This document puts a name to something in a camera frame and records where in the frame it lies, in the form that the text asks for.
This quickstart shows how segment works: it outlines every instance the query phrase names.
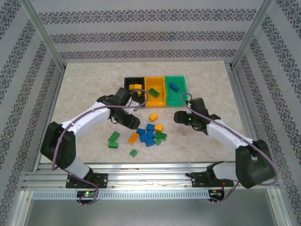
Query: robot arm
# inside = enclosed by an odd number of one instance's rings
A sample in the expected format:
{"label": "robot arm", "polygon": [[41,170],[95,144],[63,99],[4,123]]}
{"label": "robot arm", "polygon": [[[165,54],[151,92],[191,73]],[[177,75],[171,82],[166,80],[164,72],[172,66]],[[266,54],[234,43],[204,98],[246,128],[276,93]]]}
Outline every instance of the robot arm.
{"label": "robot arm", "polygon": [[[112,105],[133,108],[110,108]],[[50,123],[41,146],[41,153],[52,161],[58,139],[69,127],[59,145],[55,164],[81,179],[91,181],[93,170],[76,157],[76,140],[96,124],[111,118],[129,129],[137,129],[140,121],[131,113],[138,108],[138,105],[138,102],[132,100],[131,93],[123,88],[120,88],[115,95],[100,97],[92,107],[77,117],[62,124]]]}
{"label": "robot arm", "polygon": [[[189,104],[193,111],[217,122],[222,125],[222,127],[194,113],[184,111],[176,112],[174,114],[174,121],[176,123],[192,126],[194,130],[202,131],[206,135],[214,137],[235,153],[235,162],[222,161],[208,166],[206,179],[211,183],[217,179],[235,180],[240,182],[242,186],[250,188],[275,176],[273,167],[261,154],[242,139],[233,135],[229,130],[234,130],[227,126],[220,117],[215,114],[209,115],[202,98],[186,101],[186,104]],[[264,141],[253,141],[243,135],[240,136],[262,150],[262,152],[271,159],[269,148]]]}

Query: blue lego brick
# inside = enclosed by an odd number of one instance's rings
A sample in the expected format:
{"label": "blue lego brick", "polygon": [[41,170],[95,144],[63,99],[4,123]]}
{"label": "blue lego brick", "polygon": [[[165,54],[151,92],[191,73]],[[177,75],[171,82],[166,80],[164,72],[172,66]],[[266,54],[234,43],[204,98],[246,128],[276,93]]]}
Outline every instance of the blue lego brick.
{"label": "blue lego brick", "polygon": [[147,135],[148,138],[154,138],[155,137],[155,134],[151,130],[147,131],[146,135]]}
{"label": "blue lego brick", "polygon": [[141,143],[143,143],[146,139],[148,139],[148,137],[147,137],[146,134],[140,135],[140,141],[141,141]]}
{"label": "blue lego brick", "polygon": [[139,135],[143,135],[145,134],[146,130],[145,129],[137,129],[136,133],[138,133]]}
{"label": "blue lego brick", "polygon": [[149,130],[154,131],[154,129],[155,129],[155,125],[153,125],[153,124],[147,124],[147,126],[146,126],[146,130],[147,131],[149,131]]}
{"label": "blue lego brick", "polygon": [[155,144],[155,141],[152,138],[148,138],[145,140],[146,146],[153,146]]}
{"label": "blue lego brick", "polygon": [[169,87],[174,91],[174,92],[179,92],[179,87],[176,85],[176,84],[174,84],[173,82],[171,82],[170,84],[169,84]]}

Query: marble tabletop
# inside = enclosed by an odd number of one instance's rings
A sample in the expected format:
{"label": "marble tabletop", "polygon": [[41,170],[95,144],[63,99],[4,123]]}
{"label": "marble tabletop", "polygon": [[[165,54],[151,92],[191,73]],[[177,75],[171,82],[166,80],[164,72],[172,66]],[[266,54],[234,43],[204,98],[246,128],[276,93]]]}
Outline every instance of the marble tabletop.
{"label": "marble tabletop", "polygon": [[[147,62],[68,64],[59,92],[52,121],[67,121],[94,104],[103,95],[115,94],[123,87],[125,77],[184,75],[186,86],[193,97],[202,97],[209,114],[220,116],[230,127],[244,134],[238,109],[223,61],[214,62]],[[128,139],[134,132],[109,120],[96,125],[76,143],[77,156],[93,163],[171,163],[233,161],[234,152],[223,144],[191,127],[174,123],[177,108],[146,108],[133,114],[145,128],[152,113],[156,123],[164,126],[166,141],[160,146],[146,147],[138,139],[132,145]],[[118,149],[108,147],[108,138],[117,131]],[[138,151],[133,158],[132,149]],[[50,162],[44,156],[41,162]]]}

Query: patterned wallpaper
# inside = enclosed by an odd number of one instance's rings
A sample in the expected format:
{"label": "patterned wallpaper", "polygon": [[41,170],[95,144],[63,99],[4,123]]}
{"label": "patterned wallpaper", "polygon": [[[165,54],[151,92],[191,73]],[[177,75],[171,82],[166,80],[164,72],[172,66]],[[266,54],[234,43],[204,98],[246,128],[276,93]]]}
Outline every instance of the patterned wallpaper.
{"label": "patterned wallpaper", "polygon": [[225,60],[262,0],[34,0],[65,62]]}
{"label": "patterned wallpaper", "polygon": [[61,76],[16,0],[0,0],[0,226],[32,170]]}
{"label": "patterned wallpaper", "polygon": [[293,225],[301,225],[300,14],[298,1],[275,1],[237,68],[257,136],[279,167]]}

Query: orange brick in yellow bin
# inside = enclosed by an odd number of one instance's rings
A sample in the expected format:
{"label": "orange brick in yellow bin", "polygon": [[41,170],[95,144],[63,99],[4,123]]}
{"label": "orange brick in yellow bin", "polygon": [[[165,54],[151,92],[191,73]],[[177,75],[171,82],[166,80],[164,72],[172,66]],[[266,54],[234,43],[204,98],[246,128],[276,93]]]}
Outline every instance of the orange brick in yellow bin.
{"label": "orange brick in yellow bin", "polygon": [[158,132],[162,132],[163,126],[160,125],[160,124],[156,124],[156,125],[155,125],[155,130],[158,131]]}
{"label": "orange brick in yellow bin", "polygon": [[149,120],[150,120],[151,122],[154,122],[155,120],[157,120],[157,118],[158,118],[157,114],[156,114],[156,113],[153,113],[153,114],[150,115]]}
{"label": "orange brick in yellow bin", "polygon": [[136,142],[136,140],[138,139],[139,134],[138,133],[133,133],[132,136],[130,137],[130,139],[128,140],[129,143],[134,144]]}

